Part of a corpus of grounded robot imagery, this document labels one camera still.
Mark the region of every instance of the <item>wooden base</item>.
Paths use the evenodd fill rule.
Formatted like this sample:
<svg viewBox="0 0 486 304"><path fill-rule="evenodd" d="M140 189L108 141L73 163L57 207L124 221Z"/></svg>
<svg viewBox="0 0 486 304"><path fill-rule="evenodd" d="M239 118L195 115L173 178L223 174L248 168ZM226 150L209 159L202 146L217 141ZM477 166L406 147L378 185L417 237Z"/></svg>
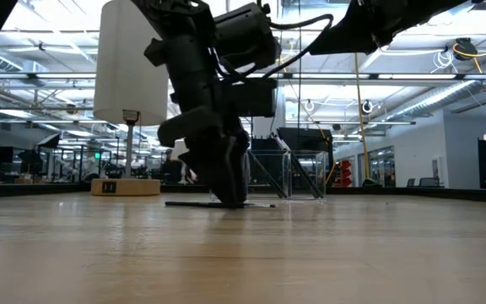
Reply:
<svg viewBox="0 0 486 304"><path fill-rule="evenodd" d="M159 180L94 179L91 195L99 196L153 196L160 194Z"/></svg>

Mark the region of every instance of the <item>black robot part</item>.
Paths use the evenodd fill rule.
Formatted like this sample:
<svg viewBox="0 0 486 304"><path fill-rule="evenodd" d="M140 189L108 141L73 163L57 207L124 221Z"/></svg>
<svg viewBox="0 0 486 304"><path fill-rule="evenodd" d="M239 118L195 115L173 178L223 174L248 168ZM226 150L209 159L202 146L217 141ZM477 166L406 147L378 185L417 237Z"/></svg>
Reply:
<svg viewBox="0 0 486 304"><path fill-rule="evenodd" d="M468 55L478 55L478 49L474 44L472 44L472 40L470 38L457 38L455 43L457 51ZM473 59L473 57L464 56L461 53L453 52L453 56L455 56L456 60L470 61Z"/></svg>
<svg viewBox="0 0 486 304"><path fill-rule="evenodd" d="M246 201L244 155L248 134L239 116L274 115L277 83L259 79L237 83L217 74L254 64L275 63L276 41L264 11L255 3L213 19L206 3L192 0L132 0L159 33L144 55L165 65L181 114L159 127L159 141L174 147L184 138L189 152L180 156L223 204Z"/></svg>
<svg viewBox="0 0 486 304"><path fill-rule="evenodd" d="M467 0L352 0L337 25L320 34L311 55L372 53L390 44L396 34Z"/></svg>

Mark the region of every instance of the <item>ceiling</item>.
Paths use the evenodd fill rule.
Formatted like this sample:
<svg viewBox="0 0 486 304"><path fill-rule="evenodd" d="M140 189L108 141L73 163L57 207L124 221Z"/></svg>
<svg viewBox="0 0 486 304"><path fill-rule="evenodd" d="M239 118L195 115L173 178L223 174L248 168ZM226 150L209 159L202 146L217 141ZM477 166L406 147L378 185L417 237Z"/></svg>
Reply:
<svg viewBox="0 0 486 304"><path fill-rule="evenodd" d="M20 0L0 33L0 57L23 71L49 73L94 73L100 30L100 12L107 0ZM207 0L214 16L238 8L247 0ZM264 0L272 8L272 20L277 23L294 23L302 19L330 13L335 22L345 14L348 1L306 0L298 2ZM288 60L309 45L320 33L323 24L314 24L304 30L274 31L283 46L283 59ZM439 68L438 54L447 46L451 48L458 37L469 37L480 52L486 52L486 10L472 5L455 12L444 13L407 30L395 38L390 46L368 56L358 55L361 73L459 73L474 71L473 61L451 60L447 68ZM483 66L486 57L482 58ZM286 69L291 73L354 73L355 55L340 54L326 56L304 56ZM42 106L91 107L94 98L94 80L68 79L50 80L35 97L33 89L20 89L27 84L17 81L0 81L0 90L21 99L42 100ZM69 90L76 85L79 89ZM58 86L67 87L56 90ZM423 85L400 83L374 85L362 84L361 97L374 105L399 105L410 97L430 89ZM282 84L286 97L286 115L292 118L298 112L297 101L312 109L310 114L320 119L352 119L358 115L357 87L350 84L312 84L309 79ZM177 110L172 108L170 116ZM69 119L65 111L50 113L58 119ZM90 111L81 111L72 119L94 119ZM144 133L152 138L156 131L145 128Z"/></svg>

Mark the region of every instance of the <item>white wall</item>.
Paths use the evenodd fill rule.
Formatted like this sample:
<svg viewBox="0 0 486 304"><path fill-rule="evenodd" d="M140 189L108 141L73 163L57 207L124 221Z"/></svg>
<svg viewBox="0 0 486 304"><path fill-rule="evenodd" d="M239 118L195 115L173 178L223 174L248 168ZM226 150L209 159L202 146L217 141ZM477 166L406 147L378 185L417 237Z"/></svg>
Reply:
<svg viewBox="0 0 486 304"><path fill-rule="evenodd" d="M486 106L467 114L446 111L444 122L450 187L479 189L478 138L486 134Z"/></svg>
<svg viewBox="0 0 486 304"><path fill-rule="evenodd" d="M31 128L24 125L12 124L11 131L0 128L0 146L10 146L19 149L33 149L42 139L53 134L48 130Z"/></svg>
<svg viewBox="0 0 486 304"><path fill-rule="evenodd" d="M430 118L415 120L415 126L396 126L387 131L386 137L368 137L367 150L372 151L393 146L395 149L395 172L397 187L406 187L408 179L432 177L432 160L442 159L441 181L449 187L446 137L443 111ZM337 148L335 159L363 153L362 144L350 144Z"/></svg>

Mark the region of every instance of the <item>black cable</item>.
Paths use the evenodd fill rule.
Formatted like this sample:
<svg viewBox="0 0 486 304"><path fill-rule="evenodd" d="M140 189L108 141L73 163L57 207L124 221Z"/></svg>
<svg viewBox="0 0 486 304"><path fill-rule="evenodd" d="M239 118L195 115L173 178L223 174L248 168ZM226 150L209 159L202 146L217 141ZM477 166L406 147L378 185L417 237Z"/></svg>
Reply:
<svg viewBox="0 0 486 304"><path fill-rule="evenodd" d="M326 27L322 30L322 33L323 33L324 31L329 30L329 28L331 28L331 25L333 23L333 15L331 15L331 14L325 14L325 15L322 15L320 17L316 17L316 18L311 19L311 20L303 21L303 22L301 22L301 24L307 24L310 21L314 21L312 23L315 23L317 21L324 20L324 19L329 19L329 22L327 22ZM316 40L312 41L312 43L310 43L306 48L304 48L303 51L301 51L299 54L295 55L294 57L290 58L287 62L285 62L285 63L277 66L276 68L272 69L271 71L267 72L265 75L263 75L263 78L268 78L269 76L275 74L276 72L288 67L290 64L300 60L306 53L308 53L311 50L311 47L314 45L315 41Z"/></svg>
<svg viewBox="0 0 486 304"><path fill-rule="evenodd" d="M296 23L296 24L276 24L274 22L267 22L269 24L269 26L271 26L272 28L274 29L277 29L277 30L292 30L292 29L298 29L298 28L301 28L301 27L305 27L307 25L311 25L311 24L315 24L316 22L318 21L322 21L322 20L326 20L326 19L329 19L330 22L332 23L333 22L333 15L332 14L323 14L322 16L318 16L318 17L315 17L313 19L308 19L308 20L305 20L305 21L302 21L302 22L299 22L299 23Z"/></svg>

